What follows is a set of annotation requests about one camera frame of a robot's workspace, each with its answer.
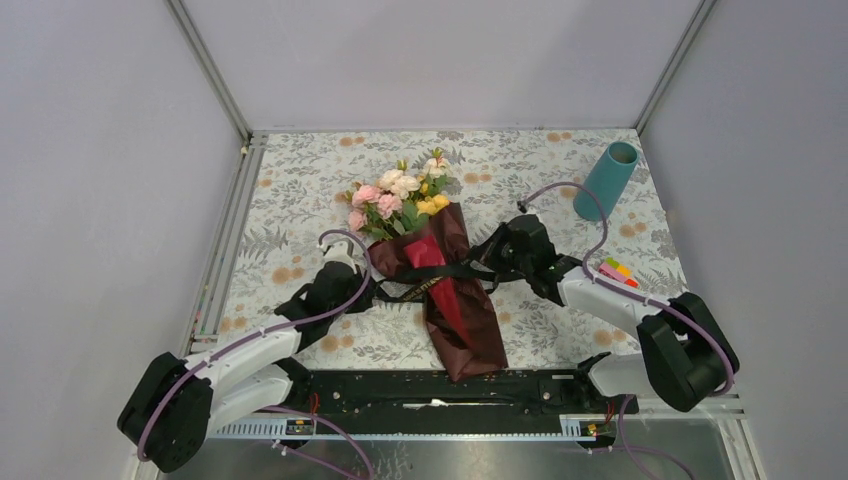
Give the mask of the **flower bouquet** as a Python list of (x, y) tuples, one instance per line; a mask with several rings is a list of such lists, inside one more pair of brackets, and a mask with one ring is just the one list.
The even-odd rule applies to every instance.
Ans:
[[(442, 148), (436, 147), (412, 168), (405, 161), (370, 184), (346, 192), (348, 226), (372, 240), (370, 262), (382, 279), (409, 270), (467, 260), (472, 245), (459, 203), (459, 186)], [(446, 279), (423, 296), (423, 321), (449, 378), (458, 382), (508, 366), (488, 282)], [(385, 283), (391, 295), (409, 284)]]

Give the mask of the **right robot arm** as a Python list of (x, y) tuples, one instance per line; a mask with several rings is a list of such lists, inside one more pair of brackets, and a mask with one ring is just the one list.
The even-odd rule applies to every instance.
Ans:
[(473, 248), (471, 259), (499, 282), (521, 279), (539, 297), (593, 315), (639, 342), (637, 354), (605, 354), (582, 363), (575, 402), (597, 412), (614, 396), (655, 394), (688, 412), (733, 384), (739, 359), (701, 297), (648, 295), (557, 252), (533, 214), (518, 216)]

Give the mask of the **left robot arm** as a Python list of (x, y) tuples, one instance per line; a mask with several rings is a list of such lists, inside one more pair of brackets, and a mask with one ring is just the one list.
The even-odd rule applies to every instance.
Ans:
[(118, 430), (139, 461), (170, 473), (221, 427), (279, 404), (301, 409), (311, 387), (282, 361), (323, 339), (339, 316), (362, 310), (373, 283), (370, 264), (328, 260), (259, 326), (199, 354), (155, 357), (121, 411)]

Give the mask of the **black gold-lettered ribbon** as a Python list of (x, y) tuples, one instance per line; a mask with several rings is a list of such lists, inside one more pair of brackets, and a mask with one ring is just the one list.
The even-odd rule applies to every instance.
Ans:
[[(500, 284), (521, 279), (512, 273), (479, 270), (472, 263), (473, 260), (465, 260), (450, 265), (420, 267), (393, 278), (378, 280), (374, 284), (373, 297), (385, 303), (422, 303), (427, 291), (446, 279), (476, 279), (488, 282), (492, 287), (485, 289), (486, 293), (494, 292)], [(400, 295), (391, 295), (383, 288), (385, 283), (409, 284), (411, 288)]]

